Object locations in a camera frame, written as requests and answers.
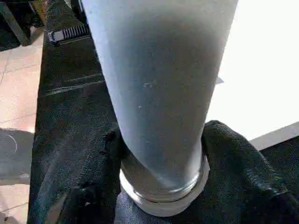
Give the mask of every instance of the black cloth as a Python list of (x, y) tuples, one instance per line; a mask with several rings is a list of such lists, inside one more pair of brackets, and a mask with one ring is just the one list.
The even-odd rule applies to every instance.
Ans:
[[(63, 1), (48, 1), (37, 101), (36, 133), (32, 149), (29, 223), (44, 223), (49, 219), (49, 211), (55, 210), (56, 206), (58, 215), (52, 220), (75, 223), (79, 219), (74, 221), (71, 215), (82, 214), (82, 211), (86, 210), (85, 206), (91, 210), (103, 208), (102, 204), (94, 204), (94, 202), (111, 204), (116, 200), (114, 196), (109, 199), (103, 197), (101, 193), (97, 194), (110, 186), (115, 186), (115, 193), (117, 193), (118, 183), (110, 183), (106, 179), (109, 172), (100, 169), (101, 165), (113, 162), (107, 160), (107, 157), (101, 158), (100, 152), (110, 152), (111, 149), (105, 148), (101, 140), (103, 136), (111, 133), (117, 124), (93, 41), (89, 38), (54, 47), (47, 37), (49, 31), (58, 31), (78, 24), (80, 22)], [(278, 171), (286, 179), (287, 187), (298, 198), (299, 168), (295, 161), (299, 157), (298, 145), (296, 145), (299, 139), (295, 138), (293, 141), (283, 146), (283, 149), (278, 146), (277, 150), (273, 148), (265, 151), (265, 155), (275, 168), (278, 167)], [(123, 147), (122, 142), (119, 141), (117, 148)], [(114, 171), (111, 172), (111, 177), (116, 174)], [(217, 214), (213, 212), (217, 202), (210, 196), (220, 193), (215, 189), (217, 188), (214, 188), (209, 179), (204, 192), (190, 208), (170, 218), (153, 217), (144, 213), (129, 199), (128, 195), (122, 192), (117, 198), (114, 223), (213, 223), (213, 220), (221, 220), (224, 215), (221, 212)], [(73, 206), (75, 205), (73, 202), (78, 202), (78, 207)], [(223, 206), (222, 209), (225, 211), (229, 210), (231, 205)], [(110, 211), (106, 213), (108, 217), (111, 217)], [(97, 221), (100, 223), (98, 216), (94, 218), (90, 217), (90, 223), (97, 223)], [(105, 220), (105, 223), (109, 222), (111, 222), (110, 218)]]

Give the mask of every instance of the black fabric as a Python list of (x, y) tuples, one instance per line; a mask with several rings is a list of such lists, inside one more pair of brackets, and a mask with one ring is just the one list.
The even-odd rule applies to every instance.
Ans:
[[(119, 160), (110, 160), (105, 156), (106, 153), (101, 152), (112, 152), (113, 149), (121, 152), (125, 150), (125, 146), (119, 138), (115, 138), (110, 147), (103, 144), (103, 137), (107, 133), (117, 133), (117, 124), (93, 41), (89, 38), (54, 47), (47, 38), (48, 31), (79, 24), (63, 0), (48, 1), (36, 133), (32, 149), (28, 223), (40, 224), (46, 220), (59, 220), (60, 223), (81, 223), (83, 220), (88, 223), (109, 223), (113, 219), (111, 204), (119, 190), (119, 184), (114, 179), (118, 174), (116, 170)], [(295, 139), (286, 150), (281, 150), (284, 148), (281, 146), (265, 151), (275, 168), (281, 164), (287, 167), (279, 168), (278, 171), (287, 181), (292, 181), (292, 185), (286, 183), (285, 186), (295, 193), (296, 198), (299, 168), (294, 160), (298, 160), (299, 150), (293, 144), (298, 142), (299, 139)], [(260, 161), (264, 177), (271, 179), (277, 176), (272, 171), (265, 172), (270, 167), (260, 154), (254, 153), (254, 156)], [(240, 162), (231, 161), (242, 168)], [(227, 198), (226, 201), (225, 192), (221, 188), (229, 189), (234, 184), (234, 178), (226, 180), (225, 176), (225, 173), (218, 177), (211, 172), (203, 193), (186, 211), (169, 218), (144, 213), (122, 192), (117, 198), (114, 223), (238, 223), (241, 221), (241, 214), (247, 211), (246, 205), (244, 203), (238, 207), (233, 200), (236, 197)], [(271, 182), (275, 191), (262, 191), (261, 201), (270, 200), (271, 195), (279, 196), (286, 192), (280, 181), (278, 179), (278, 182)], [(254, 184), (252, 186), (254, 192), (259, 193), (259, 188)]]

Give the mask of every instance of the white table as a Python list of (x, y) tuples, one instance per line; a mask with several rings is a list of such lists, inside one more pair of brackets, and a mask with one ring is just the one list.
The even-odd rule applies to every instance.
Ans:
[(207, 121), (259, 150), (299, 135), (299, 1), (239, 0)]

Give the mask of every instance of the beige floor tile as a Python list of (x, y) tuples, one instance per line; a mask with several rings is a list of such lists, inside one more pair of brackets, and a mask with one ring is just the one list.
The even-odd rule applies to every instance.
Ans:
[(43, 46), (43, 28), (31, 27), (32, 45), (36, 47)]
[(0, 213), (0, 224), (26, 224), (28, 204)]
[(29, 185), (15, 184), (0, 186), (0, 211), (27, 203), (29, 200)]
[(40, 66), (5, 73), (0, 85), (0, 123), (36, 113)]
[(12, 49), (6, 66), (6, 72), (18, 70), (21, 68), (40, 65), (42, 61), (43, 48), (29, 45), (20, 46)]
[(1, 82), (2, 73), (4, 72), (10, 53), (11, 50), (5, 50), (0, 52), (0, 82)]
[(36, 114), (31, 114), (22, 118), (17, 118), (0, 123), (0, 128), (15, 129), (30, 133), (35, 132)]

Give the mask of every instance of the chair leg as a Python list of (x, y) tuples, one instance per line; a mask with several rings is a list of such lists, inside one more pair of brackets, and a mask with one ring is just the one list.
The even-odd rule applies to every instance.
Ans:
[(9, 10), (6, 3), (0, 3), (0, 14), (2, 14), (5, 21), (10, 26), (14, 35), (18, 38), (21, 45), (26, 46), (30, 44), (30, 38), (26, 36), (22, 28), (19, 26), (18, 22), (15, 20), (14, 15)]

